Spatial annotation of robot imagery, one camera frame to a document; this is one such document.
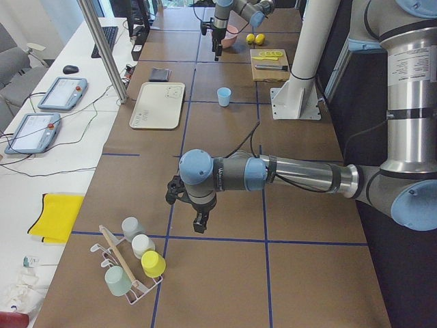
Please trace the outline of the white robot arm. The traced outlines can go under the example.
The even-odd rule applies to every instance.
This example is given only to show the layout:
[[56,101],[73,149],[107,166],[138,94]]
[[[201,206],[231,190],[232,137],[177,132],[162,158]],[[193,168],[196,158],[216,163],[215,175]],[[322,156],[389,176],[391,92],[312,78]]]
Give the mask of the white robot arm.
[[[270,91],[274,119],[318,118],[316,74],[339,4],[339,1],[307,2],[290,77],[282,87]],[[231,12],[259,27],[272,11],[272,1],[217,1],[214,17],[202,23],[201,28],[212,30],[213,51],[219,56]],[[184,183],[182,198],[197,212],[193,222],[197,233],[205,232],[219,191],[257,191],[279,179],[315,193],[336,193],[341,181],[341,169],[337,165],[242,155],[238,150],[216,158],[203,150],[190,150],[180,159],[179,169]]]

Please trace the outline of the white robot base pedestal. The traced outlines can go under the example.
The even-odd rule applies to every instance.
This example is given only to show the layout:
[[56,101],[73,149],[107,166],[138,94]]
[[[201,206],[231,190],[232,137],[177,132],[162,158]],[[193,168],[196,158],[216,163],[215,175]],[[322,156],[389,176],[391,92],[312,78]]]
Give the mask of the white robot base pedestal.
[[315,79],[290,76],[282,87],[270,89],[274,120],[320,120]]

